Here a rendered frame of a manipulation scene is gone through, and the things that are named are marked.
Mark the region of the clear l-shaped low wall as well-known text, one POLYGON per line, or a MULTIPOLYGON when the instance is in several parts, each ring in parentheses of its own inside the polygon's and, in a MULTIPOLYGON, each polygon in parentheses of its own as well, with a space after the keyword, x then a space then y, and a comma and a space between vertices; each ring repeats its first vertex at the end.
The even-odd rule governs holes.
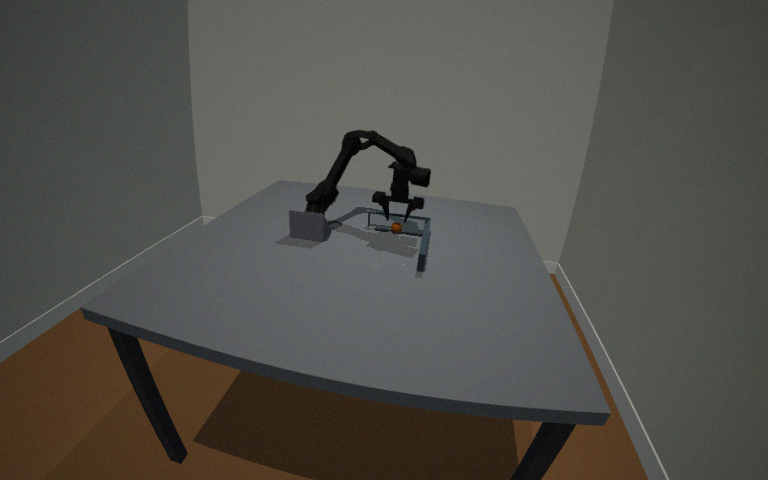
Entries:
POLYGON ((398 222, 402 226, 401 231, 422 233, 424 230, 425 220, 407 218, 404 223, 405 217, 389 216, 387 221, 385 215, 369 213, 369 227, 390 229, 394 222, 398 222))

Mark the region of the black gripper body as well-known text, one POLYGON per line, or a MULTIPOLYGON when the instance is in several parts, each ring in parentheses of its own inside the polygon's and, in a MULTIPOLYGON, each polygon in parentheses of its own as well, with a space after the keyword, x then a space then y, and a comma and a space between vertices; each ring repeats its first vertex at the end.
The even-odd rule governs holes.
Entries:
POLYGON ((407 198, 408 184, 393 182, 391 196, 386 195, 385 192, 376 191, 372 196, 372 202, 386 204, 388 201, 393 201, 407 203, 409 207, 423 209, 425 202, 423 197, 414 196, 414 199, 407 198))

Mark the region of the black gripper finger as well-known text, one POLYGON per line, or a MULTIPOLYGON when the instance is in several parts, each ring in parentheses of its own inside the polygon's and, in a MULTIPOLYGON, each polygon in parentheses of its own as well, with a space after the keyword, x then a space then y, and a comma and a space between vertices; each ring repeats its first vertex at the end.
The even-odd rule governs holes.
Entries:
POLYGON ((386 216, 386 219, 388 221, 388 219, 389 219, 389 201, 386 204, 379 203, 379 205, 382 206, 382 208, 384 210, 384 213, 385 213, 385 216, 386 216))
POLYGON ((407 211, 406 211, 406 215, 405 215, 405 219, 404 219, 404 223, 406 222, 406 220, 407 220, 407 218, 408 218, 409 214, 411 213, 411 211, 412 211, 412 210, 415 210, 415 209, 416 209, 416 208, 413 208, 413 207, 409 207, 409 205, 408 205, 408 208, 407 208, 407 211))

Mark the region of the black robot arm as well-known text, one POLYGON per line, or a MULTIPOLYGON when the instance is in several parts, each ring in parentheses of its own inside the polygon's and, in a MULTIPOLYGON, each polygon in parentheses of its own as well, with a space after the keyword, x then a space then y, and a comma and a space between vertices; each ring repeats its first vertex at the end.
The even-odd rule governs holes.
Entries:
POLYGON ((330 169, 325 180, 321 181, 316 188, 306 196, 308 201, 305 212, 322 213, 336 201, 339 195, 337 185, 351 158, 371 145, 375 145, 397 161, 394 161, 389 168, 394 169, 393 182, 398 184, 408 184, 427 188, 430 180, 430 168, 416 167, 416 160, 412 149, 405 146, 399 146, 387 140, 376 131, 351 131, 344 135, 341 151, 330 169), (361 138, 368 139, 362 143, 361 138), (398 164, 398 163, 399 164, 398 164))

